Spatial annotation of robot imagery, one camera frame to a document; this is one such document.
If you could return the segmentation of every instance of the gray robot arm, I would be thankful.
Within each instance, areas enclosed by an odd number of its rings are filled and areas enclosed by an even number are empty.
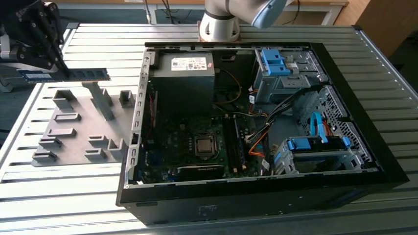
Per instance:
[[[240,37],[240,19],[257,28],[268,28],[293,0],[206,0],[199,27],[203,41],[230,42]]]

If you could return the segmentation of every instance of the slotted aluminum surface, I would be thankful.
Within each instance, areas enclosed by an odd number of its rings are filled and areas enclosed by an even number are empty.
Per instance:
[[[110,92],[139,82],[145,42],[197,41],[194,25],[82,24],[67,30],[65,59],[71,68],[109,68]],[[0,151],[0,232],[7,234],[417,234],[418,102],[361,31],[352,27],[242,27],[244,41],[321,42],[408,172],[410,182],[345,207],[281,216],[147,228],[115,206],[121,164],[35,168],[31,157],[55,104],[54,91],[79,82],[37,85]]]

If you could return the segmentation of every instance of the power supply label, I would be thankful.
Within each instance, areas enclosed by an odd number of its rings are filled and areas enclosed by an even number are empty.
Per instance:
[[[173,58],[171,71],[207,70],[206,57]]]

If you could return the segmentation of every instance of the sticker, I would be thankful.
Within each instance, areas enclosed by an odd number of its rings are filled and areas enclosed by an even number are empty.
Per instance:
[[[29,79],[39,79],[39,78],[53,78],[47,73],[27,73],[26,77]]]
[[[207,69],[209,68],[206,57],[173,58],[171,60],[171,71],[207,70]]]
[[[211,216],[218,209],[218,205],[199,206],[198,215],[199,216]]]
[[[270,169],[270,164],[269,164],[269,162],[264,159],[264,161],[262,161],[262,165],[264,165],[264,167],[269,170]]]
[[[289,67],[289,68],[298,68],[298,65],[297,65],[297,63],[289,63],[289,64],[286,64],[286,67]]]
[[[250,103],[254,104],[256,103],[256,96],[250,95]]]

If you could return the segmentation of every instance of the open computer case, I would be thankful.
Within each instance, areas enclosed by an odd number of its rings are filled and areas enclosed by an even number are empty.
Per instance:
[[[117,204],[147,225],[338,208],[408,182],[320,43],[147,43]]]

